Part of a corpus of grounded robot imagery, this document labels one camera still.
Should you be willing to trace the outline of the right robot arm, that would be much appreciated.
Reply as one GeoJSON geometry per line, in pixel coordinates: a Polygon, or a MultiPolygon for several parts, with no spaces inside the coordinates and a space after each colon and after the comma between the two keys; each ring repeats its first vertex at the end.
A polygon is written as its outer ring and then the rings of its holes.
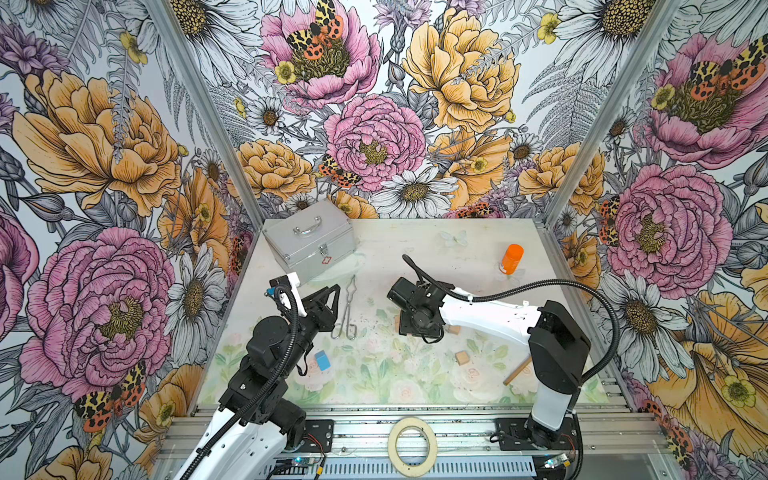
{"type": "Polygon", "coordinates": [[[520,347],[533,367],[538,387],[528,417],[507,434],[536,449],[559,440],[568,412],[584,383],[591,341],[561,303],[542,306],[483,299],[444,282],[413,283],[401,277],[387,298],[400,309],[399,333],[439,342],[448,327],[472,329],[520,347]]]}

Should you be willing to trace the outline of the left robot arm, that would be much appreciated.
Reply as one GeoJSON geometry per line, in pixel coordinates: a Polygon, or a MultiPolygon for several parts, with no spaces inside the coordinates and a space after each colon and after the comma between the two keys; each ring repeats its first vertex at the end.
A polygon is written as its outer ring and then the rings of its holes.
{"type": "Polygon", "coordinates": [[[317,334],[334,329],[341,289],[323,287],[302,298],[299,285],[295,273],[269,282],[265,296],[278,313],[254,326],[238,370],[177,479],[255,479],[278,454],[302,442],[306,412],[284,398],[287,378],[307,358],[317,334]]]}

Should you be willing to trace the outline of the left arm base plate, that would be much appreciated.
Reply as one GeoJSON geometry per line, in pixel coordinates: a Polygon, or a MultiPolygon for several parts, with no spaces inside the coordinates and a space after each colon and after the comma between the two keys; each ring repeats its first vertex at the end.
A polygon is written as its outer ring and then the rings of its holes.
{"type": "Polygon", "coordinates": [[[309,419],[295,452],[328,454],[332,450],[335,421],[331,419],[309,419]]]}

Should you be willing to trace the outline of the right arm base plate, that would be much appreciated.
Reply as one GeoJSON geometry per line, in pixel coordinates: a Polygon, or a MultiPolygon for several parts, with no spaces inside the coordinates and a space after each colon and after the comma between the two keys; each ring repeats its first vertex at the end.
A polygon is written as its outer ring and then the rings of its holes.
{"type": "Polygon", "coordinates": [[[491,442],[498,443],[502,451],[571,451],[581,444],[581,437],[571,417],[566,417],[556,431],[537,424],[531,418],[522,417],[496,418],[494,425],[491,442]]]}

